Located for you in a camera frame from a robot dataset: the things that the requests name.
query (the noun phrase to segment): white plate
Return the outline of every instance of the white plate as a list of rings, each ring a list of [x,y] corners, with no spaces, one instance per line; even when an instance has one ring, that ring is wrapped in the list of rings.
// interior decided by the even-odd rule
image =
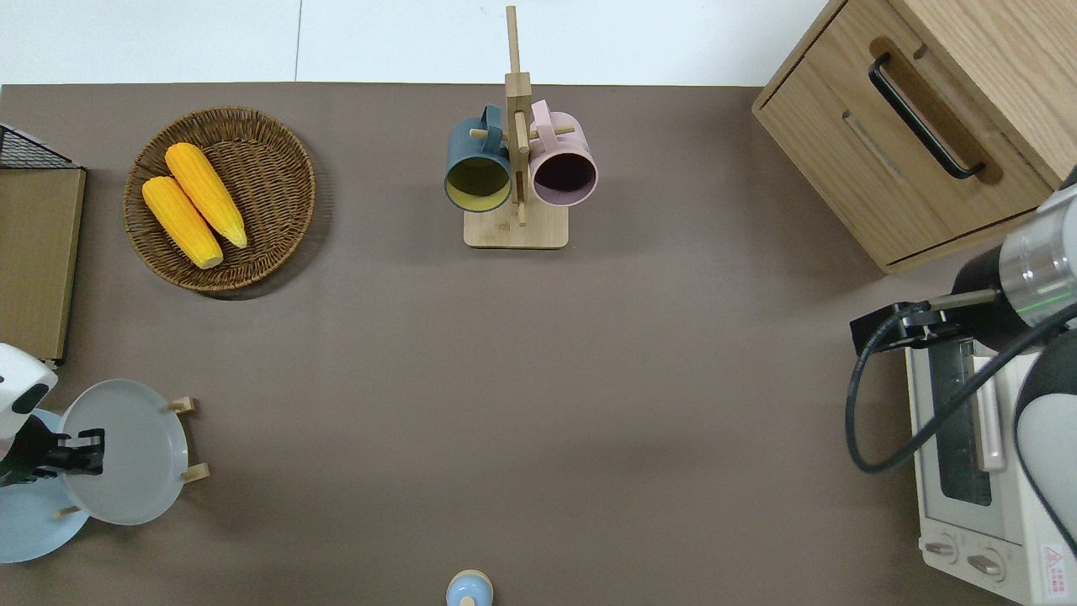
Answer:
[[[165,398],[135,381],[113,379],[86,390],[60,422],[62,432],[104,429],[104,471],[62,476],[68,496],[110,524],[144,524],[180,496],[187,439]]]
[[[34,410],[50,432],[58,433],[60,418]],[[71,507],[59,479],[38,480],[0,489],[0,564],[14,564],[41,558],[71,540],[88,516],[84,511],[57,520],[53,513]]]

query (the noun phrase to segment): wicker basket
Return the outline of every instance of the wicker basket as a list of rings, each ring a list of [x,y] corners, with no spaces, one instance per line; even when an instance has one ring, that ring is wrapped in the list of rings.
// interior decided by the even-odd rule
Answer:
[[[168,174],[165,150],[201,147],[243,217],[249,244],[218,236],[224,260],[199,269],[165,232],[142,199],[142,183]],[[253,109],[224,107],[187,114],[139,154],[124,189],[124,224],[142,260],[165,280],[198,292],[250,285],[280,267],[299,245],[314,212],[314,169],[286,126]]]

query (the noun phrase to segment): yellow corn cob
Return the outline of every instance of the yellow corn cob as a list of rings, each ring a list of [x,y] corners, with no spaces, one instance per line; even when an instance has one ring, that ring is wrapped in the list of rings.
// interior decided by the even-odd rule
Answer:
[[[224,254],[201,214],[171,177],[154,177],[142,183],[142,198],[176,245],[195,265],[208,269],[221,264]]]
[[[237,246],[247,248],[243,217],[206,154],[191,143],[174,143],[165,152],[165,163],[210,226]]]

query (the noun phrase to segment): dark green mug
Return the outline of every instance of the dark green mug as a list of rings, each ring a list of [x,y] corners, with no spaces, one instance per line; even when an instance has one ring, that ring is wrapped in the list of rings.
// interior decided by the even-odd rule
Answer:
[[[472,136],[472,129],[485,137]],[[481,117],[468,117],[449,135],[445,194],[468,212],[493,210],[512,192],[508,144],[502,138],[501,108],[487,104]]]

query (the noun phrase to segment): mug handle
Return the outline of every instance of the mug handle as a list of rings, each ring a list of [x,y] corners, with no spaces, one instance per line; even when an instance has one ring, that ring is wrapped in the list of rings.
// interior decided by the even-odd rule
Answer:
[[[554,117],[549,114],[549,104],[546,99],[531,103],[531,112],[535,116],[535,130],[538,131],[538,140],[545,152],[557,149],[557,133],[554,132]]]
[[[482,110],[482,117],[479,118],[482,129],[486,130],[486,139],[482,140],[482,153],[496,155],[501,147],[501,108],[487,103]]]

